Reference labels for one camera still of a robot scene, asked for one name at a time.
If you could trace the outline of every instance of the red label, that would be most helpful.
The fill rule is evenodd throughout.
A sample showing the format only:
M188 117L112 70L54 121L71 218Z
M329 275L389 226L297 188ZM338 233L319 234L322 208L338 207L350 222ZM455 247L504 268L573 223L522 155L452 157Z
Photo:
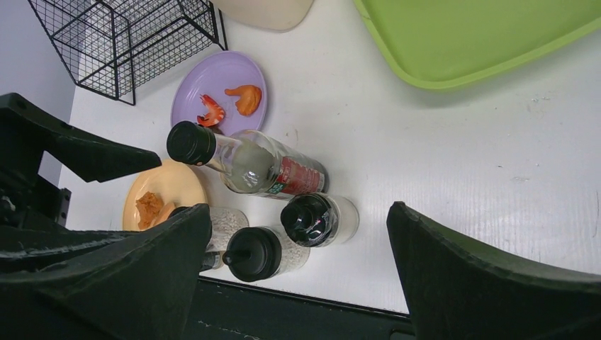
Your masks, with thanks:
M324 182L324 174L302 166L291 158L283 157L280 175L266 194L278 198L291 198L302 193L319 192L323 190Z

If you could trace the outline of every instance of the purple plate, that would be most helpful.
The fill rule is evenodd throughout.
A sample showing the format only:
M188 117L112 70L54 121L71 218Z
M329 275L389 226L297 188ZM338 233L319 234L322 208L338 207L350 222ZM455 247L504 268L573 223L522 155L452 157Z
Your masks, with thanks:
M259 107L247 117L240 115L236 109L236 101L240 97L224 93L225 89L241 85L255 85L262 91ZM217 124L224 135L245 129L258 130L267 111L266 90L261 70L246 55L231 51L215 53L198 63L179 85L171 109L171 126L182 120L196 123L196 116L205 115L208 111L201 102L201 95L208 94L225 111L225 118Z

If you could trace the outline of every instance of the plate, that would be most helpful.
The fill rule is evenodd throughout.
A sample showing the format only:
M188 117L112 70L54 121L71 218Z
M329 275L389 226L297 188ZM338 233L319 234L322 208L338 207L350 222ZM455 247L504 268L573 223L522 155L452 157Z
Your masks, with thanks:
M601 28L598 0L354 0L392 70L445 90L507 71Z
M207 203L205 190L189 166L171 159L162 162L163 165L140 173L133 182L123 206L123 230L140 231L135 201L148 191L158 193L165 204L173 202L176 207Z
M255 85L262 91L261 102L250 116L236 109L240 97L228 96L225 89L241 85ZM225 111L225 118L217 125L224 135L240 130L259 130L267 112L267 86L261 70L250 58L239 52L215 53L198 63L179 85L171 111L172 126L182 120L196 123L196 116L207 113L201 95L208 94Z

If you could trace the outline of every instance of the white table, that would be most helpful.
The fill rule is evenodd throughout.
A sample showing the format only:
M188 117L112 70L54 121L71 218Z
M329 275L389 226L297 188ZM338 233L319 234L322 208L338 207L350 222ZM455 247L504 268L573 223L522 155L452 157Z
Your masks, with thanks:
M300 271L258 285L407 312L386 231L396 200L510 253L601 274L601 33L471 88L430 93L392 73L351 1L316 1L284 34L232 21L226 31L230 49L267 78L263 130L320 160L330 192L361 215L348 244L315 249ZM139 88L135 107L77 89L71 124L167 157L176 88L206 55ZM279 222L284 203L235 195L204 173L214 205L241 209L251 225ZM134 178L84 183L63 169L67 226L119 230ZM226 268L211 275L234 280Z

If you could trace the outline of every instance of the metal mesh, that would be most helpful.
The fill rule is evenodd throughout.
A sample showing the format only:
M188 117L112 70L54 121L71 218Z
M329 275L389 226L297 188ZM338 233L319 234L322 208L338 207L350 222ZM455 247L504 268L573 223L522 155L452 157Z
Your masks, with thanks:
M130 104L136 87L213 43L227 48L207 0L29 2L75 84Z

